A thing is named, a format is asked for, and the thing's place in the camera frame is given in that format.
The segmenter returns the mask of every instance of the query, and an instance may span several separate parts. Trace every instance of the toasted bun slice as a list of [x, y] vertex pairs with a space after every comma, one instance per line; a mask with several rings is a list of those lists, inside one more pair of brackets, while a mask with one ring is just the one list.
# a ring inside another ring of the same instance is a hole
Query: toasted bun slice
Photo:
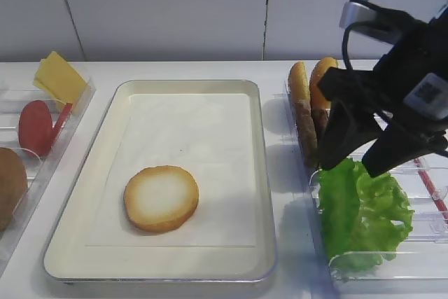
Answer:
[[13, 150], [0, 148], [0, 231], [8, 227], [27, 188], [27, 171], [22, 159]]
[[199, 190], [191, 174], [180, 167], [149, 167], [129, 180], [124, 201], [127, 217], [136, 227], [167, 232], [194, 214]]

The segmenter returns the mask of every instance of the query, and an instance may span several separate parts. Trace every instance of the label sticker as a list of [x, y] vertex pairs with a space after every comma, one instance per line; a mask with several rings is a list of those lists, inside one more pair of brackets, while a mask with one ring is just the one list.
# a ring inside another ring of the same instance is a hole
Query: label sticker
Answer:
[[448, 116], [448, 82], [429, 73], [403, 102], [426, 117], [443, 119]]

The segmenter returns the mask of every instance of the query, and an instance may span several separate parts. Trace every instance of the clear plastic container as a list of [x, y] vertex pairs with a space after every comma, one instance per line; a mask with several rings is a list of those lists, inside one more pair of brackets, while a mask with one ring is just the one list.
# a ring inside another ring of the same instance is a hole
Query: clear plastic container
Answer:
[[23, 108], [34, 100], [45, 102], [50, 110], [53, 124], [59, 117], [57, 101], [40, 90], [8, 90], [0, 87], [0, 147], [15, 151], [23, 161], [27, 172], [28, 189], [15, 206], [8, 227], [0, 232], [0, 276], [3, 274], [34, 210], [53, 176], [83, 114], [95, 93], [90, 80], [78, 101], [73, 105], [61, 132], [45, 157], [25, 153], [18, 141], [18, 122]]
[[[284, 101], [288, 114], [291, 139], [299, 144], [295, 114], [288, 87]], [[366, 144], [350, 157], [361, 160], [369, 148]], [[448, 193], [448, 165], [444, 158], [427, 155], [395, 167], [391, 175], [407, 193], [411, 208], [413, 231], [396, 252], [350, 251], [328, 260], [323, 249], [319, 218], [319, 172], [305, 167], [301, 151], [297, 152], [297, 168], [308, 181], [303, 191], [309, 199], [311, 232], [317, 256], [328, 263], [327, 277], [341, 293], [396, 293], [413, 291], [446, 291], [448, 289], [448, 211], [444, 210]], [[369, 270], [356, 272], [350, 265], [354, 260], [380, 260], [381, 264]]]

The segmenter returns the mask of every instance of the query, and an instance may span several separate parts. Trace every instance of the white tray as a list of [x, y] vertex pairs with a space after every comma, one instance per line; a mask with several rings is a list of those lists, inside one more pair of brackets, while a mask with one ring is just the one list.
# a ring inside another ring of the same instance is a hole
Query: white tray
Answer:
[[[199, 187], [182, 227], [148, 235], [123, 209], [129, 179], [177, 165]], [[247, 281], [277, 261], [257, 86], [130, 81], [116, 91], [44, 257], [62, 281]]]

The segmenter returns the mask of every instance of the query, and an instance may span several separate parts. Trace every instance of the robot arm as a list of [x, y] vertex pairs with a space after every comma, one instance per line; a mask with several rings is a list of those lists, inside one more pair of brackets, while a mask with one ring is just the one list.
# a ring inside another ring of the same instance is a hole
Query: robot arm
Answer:
[[[331, 101], [318, 145], [322, 168], [331, 169], [374, 140], [363, 156], [371, 176], [429, 153], [448, 156], [448, 7], [429, 22], [367, 0], [350, 0], [339, 25], [345, 28], [346, 69], [330, 68], [319, 81]], [[347, 54], [350, 31], [393, 45], [372, 71], [353, 70]], [[387, 123], [382, 130], [375, 120]]]

